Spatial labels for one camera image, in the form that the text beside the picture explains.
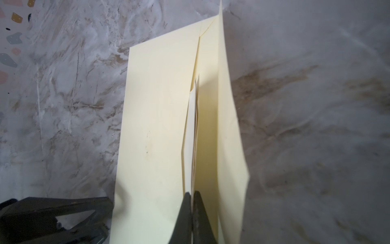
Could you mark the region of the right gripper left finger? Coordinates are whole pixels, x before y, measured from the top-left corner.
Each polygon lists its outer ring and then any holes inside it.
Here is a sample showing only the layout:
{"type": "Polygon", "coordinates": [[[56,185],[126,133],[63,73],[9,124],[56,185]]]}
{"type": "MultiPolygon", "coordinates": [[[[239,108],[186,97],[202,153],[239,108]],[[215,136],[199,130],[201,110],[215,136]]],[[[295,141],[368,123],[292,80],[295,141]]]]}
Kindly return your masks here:
{"type": "Polygon", "coordinates": [[[180,207],[180,211],[173,229],[169,244],[191,244],[193,221],[192,221],[191,194],[186,192],[180,207]]]}

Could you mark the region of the beige letter paper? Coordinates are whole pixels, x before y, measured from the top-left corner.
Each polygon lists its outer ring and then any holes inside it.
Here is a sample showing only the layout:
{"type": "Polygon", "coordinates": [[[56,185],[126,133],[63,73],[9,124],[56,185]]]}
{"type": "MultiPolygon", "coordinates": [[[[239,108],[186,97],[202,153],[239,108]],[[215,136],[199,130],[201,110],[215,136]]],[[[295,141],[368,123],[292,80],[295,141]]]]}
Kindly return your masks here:
{"type": "Polygon", "coordinates": [[[182,147],[184,192],[190,194],[193,194],[194,191],[198,136],[198,91],[199,77],[195,79],[193,88],[189,95],[184,141],[182,147]]]}

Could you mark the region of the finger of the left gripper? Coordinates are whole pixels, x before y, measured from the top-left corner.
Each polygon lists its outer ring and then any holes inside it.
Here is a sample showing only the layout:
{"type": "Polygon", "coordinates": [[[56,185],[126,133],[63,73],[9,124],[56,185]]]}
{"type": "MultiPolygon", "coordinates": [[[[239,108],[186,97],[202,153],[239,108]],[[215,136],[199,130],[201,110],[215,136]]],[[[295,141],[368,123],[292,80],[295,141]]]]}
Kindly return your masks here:
{"type": "Polygon", "coordinates": [[[92,211],[83,224],[94,224],[111,216],[113,202],[108,197],[59,199],[27,197],[1,211],[1,221],[12,230],[42,232],[57,230],[58,216],[92,211]]]}
{"type": "Polygon", "coordinates": [[[71,230],[39,237],[22,244],[103,244],[109,236],[104,223],[85,225],[71,230]]]}

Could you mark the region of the cream envelope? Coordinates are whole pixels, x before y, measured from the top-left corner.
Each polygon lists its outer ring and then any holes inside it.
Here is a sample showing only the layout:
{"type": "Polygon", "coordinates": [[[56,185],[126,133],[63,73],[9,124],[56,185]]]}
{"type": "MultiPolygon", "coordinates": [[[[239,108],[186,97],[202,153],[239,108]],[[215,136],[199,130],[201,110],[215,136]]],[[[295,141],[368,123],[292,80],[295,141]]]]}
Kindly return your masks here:
{"type": "Polygon", "coordinates": [[[227,61],[223,13],[130,48],[112,244],[167,244],[185,195],[182,147],[199,77],[194,192],[218,244],[238,244],[249,172],[227,61]]]}

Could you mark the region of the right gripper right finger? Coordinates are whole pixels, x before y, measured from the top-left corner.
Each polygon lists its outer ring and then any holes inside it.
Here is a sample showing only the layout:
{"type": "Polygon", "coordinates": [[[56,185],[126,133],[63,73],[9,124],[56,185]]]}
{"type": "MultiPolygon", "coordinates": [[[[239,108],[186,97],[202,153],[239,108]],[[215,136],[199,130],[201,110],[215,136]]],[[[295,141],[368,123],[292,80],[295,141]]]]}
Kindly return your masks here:
{"type": "Polygon", "coordinates": [[[217,244],[199,191],[194,192],[193,244],[217,244]]]}

